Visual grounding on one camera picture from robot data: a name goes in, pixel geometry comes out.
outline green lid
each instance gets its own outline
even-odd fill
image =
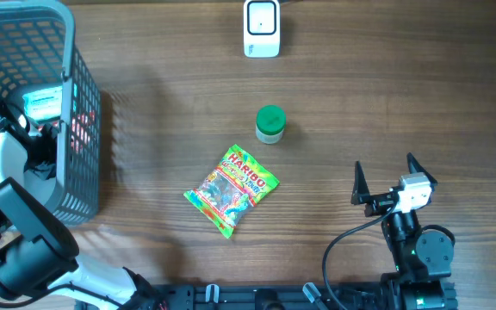
[[[275,105],[265,106],[257,112],[256,126],[264,134],[279,134],[286,126],[286,115],[282,108]]]

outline white rectangular object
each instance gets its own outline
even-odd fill
[[[277,0],[247,0],[244,5],[245,55],[269,58],[281,47],[281,5]]]

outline plastic basket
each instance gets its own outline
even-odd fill
[[[21,88],[62,84],[57,173],[44,205],[68,226],[98,210],[101,135],[101,95],[74,34],[74,18],[62,3],[0,3],[0,100]]]

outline wooden table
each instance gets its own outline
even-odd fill
[[[154,283],[322,282],[328,243],[368,220],[350,205],[355,161],[379,193],[413,152],[439,181],[421,223],[457,236],[461,309],[496,309],[496,3],[287,3],[276,59],[243,55],[241,2],[71,8],[103,98],[101,210],[73,229],[84,252]],[[266,104],[288,116],[274,146],[254,134]],[[233,144],[281,185],[227,240],[183,192]],[[394,269],[379,227],[329,263],[334,282]]]

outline green candy bag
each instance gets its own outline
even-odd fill
[[[240,218],[278,184],[254,157],[234,145],[200,187],[184,196],[230,238]]]

